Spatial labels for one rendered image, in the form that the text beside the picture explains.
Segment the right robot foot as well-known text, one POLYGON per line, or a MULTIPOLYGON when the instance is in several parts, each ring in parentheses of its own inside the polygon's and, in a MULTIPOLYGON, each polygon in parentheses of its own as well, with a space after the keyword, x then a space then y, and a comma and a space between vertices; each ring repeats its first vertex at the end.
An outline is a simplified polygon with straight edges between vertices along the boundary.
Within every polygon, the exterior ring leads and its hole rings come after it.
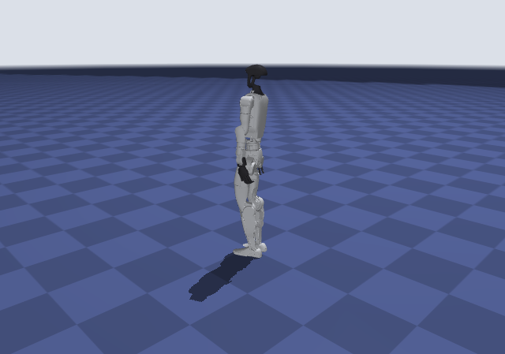
MULTIPOLYGON (((251 245, 251 244, 250 244, 251 245)), ((249 244, 243 244, 244 247, 248 247, 249 244)), ((252 246, 251 246, 252 247, 252 246)), ((266 252, 267 251, 267 246, 265 243, 260 243, 259 245, 256 245, 256 248, 260 248, 260 250, 262 252, 266 252)))

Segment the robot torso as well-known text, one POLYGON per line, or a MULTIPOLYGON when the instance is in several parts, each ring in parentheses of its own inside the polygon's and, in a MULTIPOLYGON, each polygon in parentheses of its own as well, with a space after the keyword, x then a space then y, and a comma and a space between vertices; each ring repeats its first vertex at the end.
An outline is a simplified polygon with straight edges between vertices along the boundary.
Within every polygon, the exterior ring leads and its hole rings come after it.
POLYGON ((245 95, 254 96, 254 106, 251 109, 249 130, 245 135, 245 137, 250 138, 250 140, 247 140, 246 143, 245 157, 253 157, 257 167, 262 163, 263 153, 262 149, 259 147, 259 142, 257 142, 256 139, 259 139, 264 135, 268 100, 266 95, 258 95, 253 93, 253 90, 251 90, 251 92, 245 95))

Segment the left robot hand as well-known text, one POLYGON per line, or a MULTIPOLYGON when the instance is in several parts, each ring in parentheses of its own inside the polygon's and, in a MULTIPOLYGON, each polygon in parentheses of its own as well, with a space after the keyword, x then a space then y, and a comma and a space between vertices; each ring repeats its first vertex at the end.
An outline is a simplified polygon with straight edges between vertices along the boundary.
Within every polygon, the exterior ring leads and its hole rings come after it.
POLYGON ((241 181, 244 181, 246 184, 251 184, 254 181, 252 181, 250 179, 249 172, 245 168, 245 166, 247 165, 245 157, 242 158, 242 163, 243 163, 243 165, 238 164, 238 167, 239 167, 238 168, 238 174, 241 177, 241 181))

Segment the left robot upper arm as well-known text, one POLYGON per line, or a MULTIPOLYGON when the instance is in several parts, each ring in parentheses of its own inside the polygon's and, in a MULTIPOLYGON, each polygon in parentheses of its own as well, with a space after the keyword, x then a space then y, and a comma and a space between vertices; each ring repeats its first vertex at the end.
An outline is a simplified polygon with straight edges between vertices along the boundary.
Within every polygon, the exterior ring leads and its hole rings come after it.
MULTIPOLYGON (((248 133, 249 130, 249 121, 250 121, 250 114, 251 114, 251 109, 254 106, 254 96, 247 95, 243 96, 240 99, 240 121, 242 127, 245 131, 245 135, 248 133)), ((239 126, 238 126, 239 127, 239 126)))

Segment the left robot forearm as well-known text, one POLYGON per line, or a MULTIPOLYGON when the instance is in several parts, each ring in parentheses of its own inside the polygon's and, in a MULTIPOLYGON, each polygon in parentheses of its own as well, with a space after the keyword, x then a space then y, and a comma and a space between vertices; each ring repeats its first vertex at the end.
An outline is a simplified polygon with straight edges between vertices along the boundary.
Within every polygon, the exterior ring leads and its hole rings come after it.
MULTIPOLYGON (((242 158, 245 157, 246 154, 246 143, 247 139, 245 138, 245 131, 242 127, 237 127, 235 129, 235 134, 236 134, 236 142, 237 142, 237 150, 236 150, 236 162, 237 164, 243 164, 242 163, 242 158)), ((245 158, 246 159, 246 158, 245 158)))

